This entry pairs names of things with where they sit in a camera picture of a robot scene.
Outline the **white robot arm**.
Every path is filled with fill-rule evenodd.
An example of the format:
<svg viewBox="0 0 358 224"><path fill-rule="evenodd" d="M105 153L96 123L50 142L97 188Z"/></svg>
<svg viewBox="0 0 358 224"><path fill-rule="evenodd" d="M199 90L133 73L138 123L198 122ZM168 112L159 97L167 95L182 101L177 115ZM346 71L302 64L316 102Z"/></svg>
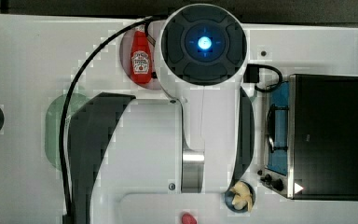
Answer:
<svg viewBox="0 0 358 224"><path fill-rule="evenodd" d="M182 7L161 27L154 63L162 89L181 106L183 193L230 186L247 47L241 23L214 5Z"/></svg>

